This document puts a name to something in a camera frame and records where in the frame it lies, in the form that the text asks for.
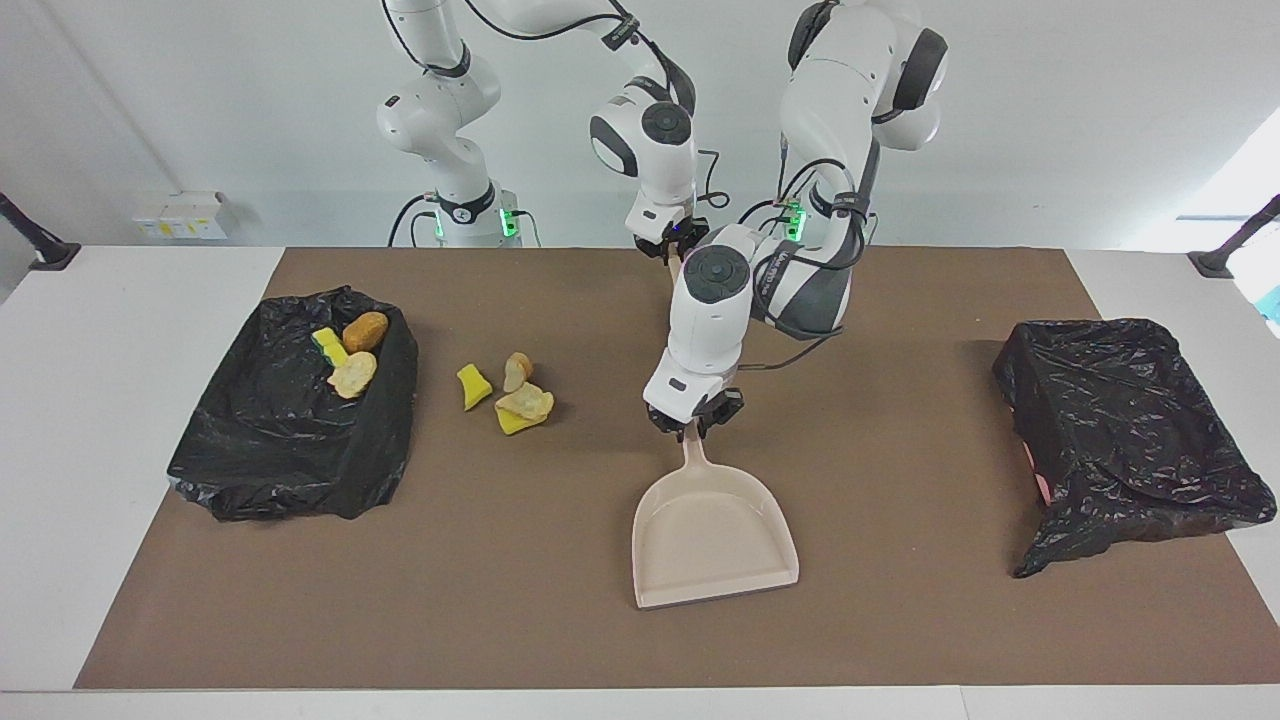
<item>white table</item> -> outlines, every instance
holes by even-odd
[[[0,305],[0,717],[1274,717],[1280,685],[70,692],[191,409],[280,249],[86,247]],[[1280,341],[1185,258],[1071,252],[1106,318],[1165,324],[1253,468],[1280,478]],[[1280,616],[1280,524],[1230,533]]]

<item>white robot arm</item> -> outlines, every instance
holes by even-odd
[[[497,104],[500,87],[488,63],[458,37],[448,1],[383,0],[397,44],[425,72],[383,102],[378,122],[396,147],[431,164],[440,224],[451,245],[495,246],[506,229],[502,190],[489,178],[480,149],[457,132]],[[593,147],[611,169],[640,181],[626,220],[637,246],[654,255],[664,240],[691,229],[687,223],[681,228],[692,214],[695,196],[689,76],[613,0],[490,4],[507,27],[524,33],[499,28],[481,15],[508,37],[540,40],[581,27],[631,65],[627,86],[591,117]]]
[[[383,0],[383,10],[397,45],[424,72],[378,108],[378,127],[431,167],[448,243],[497,247],[507,234],[502,188],[480,147],[457,133],[498,102],[498,76],[458,37],[448,0]]]
[[[818,176],[812,197],[829,217],[827,233],[805,247],[733,224],[685,258],[667,348],[644,389],[650,419],[667,432],[698,420],[705,434],[742,406],[730,384],[749,318],[797,340],[841,332],[881,145],[914,150],[937,132],[925,100],[946,73],[946,42],[908,0],[818,3],[801,14],[788,55],[782,133],[810,160],[796,179],[810,168]],[[791,191],[782,195],[777,204]]]

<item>black trash bag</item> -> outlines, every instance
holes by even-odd
[[[1015,578],[1114,542],[1275,518],[1271,489],[1157,323],[1020,323],[993,372],[1050,496]]]
[[[390,320],[364,396],[343,400],[311,342],[362,313]],[[191,415],[169,475],[219,520],[332,512],[390,502],[404,474],[417,388],[417,341],[393,305],[349,287],[273,297],[244,322]]]

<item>bread piece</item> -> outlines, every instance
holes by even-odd
[[[525,383],[520,389],[497,402],[498,407],[520,415],[526,420],[544,420],[556,406],[556,396],[543,392],[543,388]]]
[[[534,377],[534,361],[524,352],[512,352],[503,374],[502,392],[516,392]]]
[[[347,352],[367,352],[383,342],[390,320],[381,313],[365,313],[342,331],[342,345]]]
[[[371,352],[356,352],[343,366],[334,369],[329,375],[329,384],[339,396],[352,400],[365,392],[375,372],[378,372],[378,359]]]

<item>beige dustpan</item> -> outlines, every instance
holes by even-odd
[[[636,509],[631,578],[639,607],[662,607],[792,585],[800,559],[769,489],[708,462],[690,427],[684,468],[650,486]]]

